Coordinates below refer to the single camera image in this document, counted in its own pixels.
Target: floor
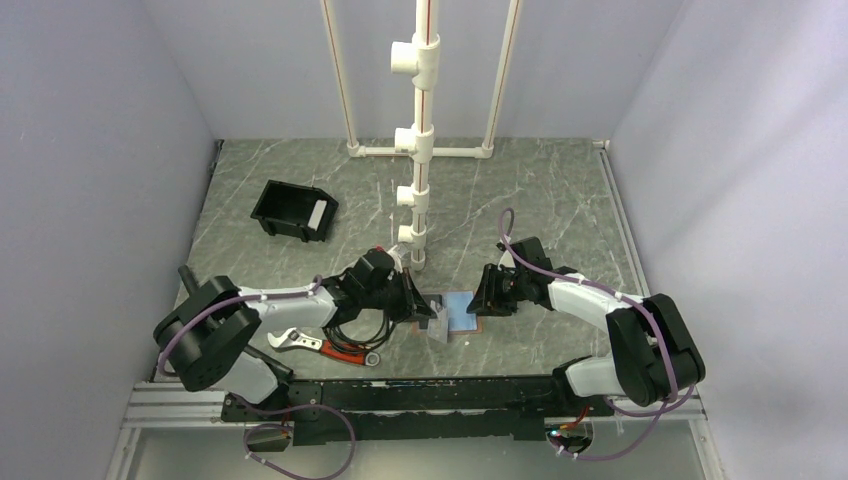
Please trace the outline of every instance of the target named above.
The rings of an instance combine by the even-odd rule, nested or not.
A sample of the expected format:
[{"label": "floor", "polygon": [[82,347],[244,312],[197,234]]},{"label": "floor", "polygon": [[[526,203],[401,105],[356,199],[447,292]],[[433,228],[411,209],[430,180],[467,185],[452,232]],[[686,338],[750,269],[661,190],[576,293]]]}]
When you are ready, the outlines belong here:
[{"label": "floor", "polygon": [[[479,145],[451,139],[439,146]],[[389,145],[389,141],[367,144]],[[490,159],[437,158],[430,170],[427,266],[414,276],[422,292],[473,290],[483,265],[497,263],[497,218],[517,212],[514,237],[538,236],[554,266],[636,291],[610,192],[588,139],[499,139]],[[265,183],[314,185],[340,207],[330,238],[302,243],[268,236],[250,218]],[[368,248],[390,246],[410,211],[394,190],[411,183],[405,157],[351,159],[343,140],[226,141],[195,232],[189,265],[198,278],[229,275],[237,284],[271,288],[308,283],[340,272]],[[180,293],[180,300],[185,293]],[[345,326],[370,336],[376,312]],[[481,333],[452,336],[447,345],[401,324],[380,349],[379,366],[356,367],[306,351],[254,346],[295,369],[300,378],[386,378],[542,374],[570,359],[604,355],[608,341],[590,325],[532,304],[517,315],[482,319]]]}]

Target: adjustable wrench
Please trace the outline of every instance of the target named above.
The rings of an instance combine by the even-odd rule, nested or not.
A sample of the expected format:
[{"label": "adjustable wrench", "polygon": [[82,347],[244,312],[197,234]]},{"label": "adjustable wrench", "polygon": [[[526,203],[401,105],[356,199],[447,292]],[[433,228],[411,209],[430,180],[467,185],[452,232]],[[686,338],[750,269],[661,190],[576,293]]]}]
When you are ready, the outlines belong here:
[{"label": "adjustable wrench", "polygon": [[268,343],[278,352],[301,348],[320,353],[325,357],[332,358],[345,363],[375,367],[380,363],[380,354],[377,352],[345,353],[333,348],[333,345],[320,338],[310,337],[303,334],[297,327],[286,330],[279,337],[272,333],[268,334]]}]

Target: white wall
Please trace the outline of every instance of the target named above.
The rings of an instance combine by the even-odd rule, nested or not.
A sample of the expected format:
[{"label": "white wall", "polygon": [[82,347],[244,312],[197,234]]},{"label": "white wall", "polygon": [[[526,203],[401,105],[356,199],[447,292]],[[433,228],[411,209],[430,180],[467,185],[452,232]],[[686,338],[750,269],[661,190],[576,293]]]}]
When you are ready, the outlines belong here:
[{"label": "white wall", "polygon": [[848,4],[691,1],[612,139],[730,478],[848,478]]},{"label": "white wall", "polygon": [[[682,0],[527,1],[498,133],[609,138]],[[318,0],[145,0],[220,138],[343,137]],[[360,136],[412,122],[413,0],[336,0]],[[437,135],[483,136],[508,0],[443,0]]]},{"label": "white wall", "polygon": [[0,7],[0,478],[103,478],[213,138],[137,0]]}]

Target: marble surface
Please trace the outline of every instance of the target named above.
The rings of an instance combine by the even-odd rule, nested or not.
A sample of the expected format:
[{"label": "marble surface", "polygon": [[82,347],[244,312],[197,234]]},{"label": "marble surface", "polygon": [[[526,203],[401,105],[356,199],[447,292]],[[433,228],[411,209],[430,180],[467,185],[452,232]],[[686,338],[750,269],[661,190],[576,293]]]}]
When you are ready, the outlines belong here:
[{"label": "marble surface", "polygon": [[[452,139],[439,146],[474,146]],[[389,145],[387,140],[366,144]],[[538,236],[555,266],[626,292],[636,282],[615,220],[611,198],[592,143],[587,139],[499,139],[491,159],[437,158],[430,170],[427,266],[414,275],[422,292],[472,290],[483,265],[497,263],[497,218],[517,212],[514,238]],[[250,218],[267,180],[314,185],[340,207],[330,238],[302,243],[271,237]],[[343,140],[227,141],[197,225],[189,265],[198,278],[225,274],[256,288],[298,286],[316,273],[336,274],[375,245],[390,246],[410,211],[395,206],[395,188],[412,179],[406,157],[348,157]],[[363,312],[344,326],[366,338],[380,323]],[[349,366],[306,351],[274,352],[300,378],[429,377],[541,374],[572,358],[609,352],[589,324],[532,304],[517,315],[482,319],[483,331],[451,336],[447,345],[397,327],[374,368]],[[306,330],[321,336],[320,330]]]}]

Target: black bin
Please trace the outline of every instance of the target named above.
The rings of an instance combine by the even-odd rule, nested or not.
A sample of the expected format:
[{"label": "black bin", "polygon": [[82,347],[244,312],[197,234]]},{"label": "black bin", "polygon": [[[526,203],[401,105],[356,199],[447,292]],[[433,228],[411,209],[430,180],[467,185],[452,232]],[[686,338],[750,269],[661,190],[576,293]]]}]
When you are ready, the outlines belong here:
[{"label": "black bin", "polygon": [[250,218],[259,220],[268,235],[324,241],[338,208],[339,202],[320,188],[268,180]]}]

